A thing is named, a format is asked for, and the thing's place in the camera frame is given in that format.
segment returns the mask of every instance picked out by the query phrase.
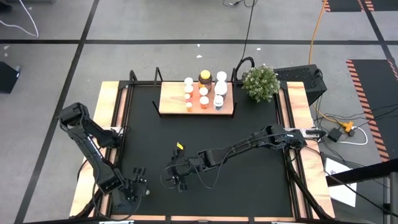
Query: white cap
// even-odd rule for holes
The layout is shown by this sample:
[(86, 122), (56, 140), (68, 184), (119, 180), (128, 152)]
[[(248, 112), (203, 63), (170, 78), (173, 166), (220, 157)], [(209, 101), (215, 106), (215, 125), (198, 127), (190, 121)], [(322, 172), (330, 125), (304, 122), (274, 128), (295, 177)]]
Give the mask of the white cap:
[(214, 97), (214, 104), (222, 105), (224, 103), (224, 98), (220, 95)]
[(207, 96), (203, 96), (199, 99), (200, 104), (206, 105), (209, 103), (209, 98)]
[(193, 79), (190, 78), (190, 77), (188, 77), (188, 78), (186, 78), (186, 79), (184, 80), (184, 83), (185, 83), (186, 85), (192, 85)]
[(226, 80), (226, 73), (223, 71), (220, 71), (217, 73), (217, 80), (218, 81), (224, 81)]
[(218, 82), (214, 87), (214, 91), (217, 95), (224, 95), (228, 91), (226, 82)]
[(191, 86), (191, 85), (186, 85), (185, 88), (184, 88), (184, 91), (185, 91), (186, 93), (191, 93), (191, 92), (193, 92), (193, 86)]
[(199, 94), (201, 94), (201, 96), (206, 96), (207, 93), (209, 93), (209, 90), (206, 87), (201, 87), (199, 89)]

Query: potted plant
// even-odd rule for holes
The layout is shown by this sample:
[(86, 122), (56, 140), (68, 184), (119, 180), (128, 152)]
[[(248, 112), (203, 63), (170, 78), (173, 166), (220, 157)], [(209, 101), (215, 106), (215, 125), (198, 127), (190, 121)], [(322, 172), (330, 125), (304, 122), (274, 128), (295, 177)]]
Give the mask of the potted plant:
[(271, 99), (275, 93), (278, 93), (280, 88), (280, 81), (276, 79), (278, 76), (272, 67), (267, 67), (265, 64), (260, 67), (250, 68), (243, 75), (243, 89), (245, 89), (249, 96), (257, 102)]

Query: black box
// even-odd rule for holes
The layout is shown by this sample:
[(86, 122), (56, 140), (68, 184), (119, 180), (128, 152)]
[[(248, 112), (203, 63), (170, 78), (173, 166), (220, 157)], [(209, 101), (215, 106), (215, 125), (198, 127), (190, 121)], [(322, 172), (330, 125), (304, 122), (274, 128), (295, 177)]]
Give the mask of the black box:
[(0, 93), (10, 94), (18, 78), (19, 72), (5, 62), (0, 62)]
[(308, 105), (315, 102), (327, 90), (322, 72), (316, 65), (277, 68), (274, 71), (278, 73), (277, 79), (280, 81), (303, 82)]

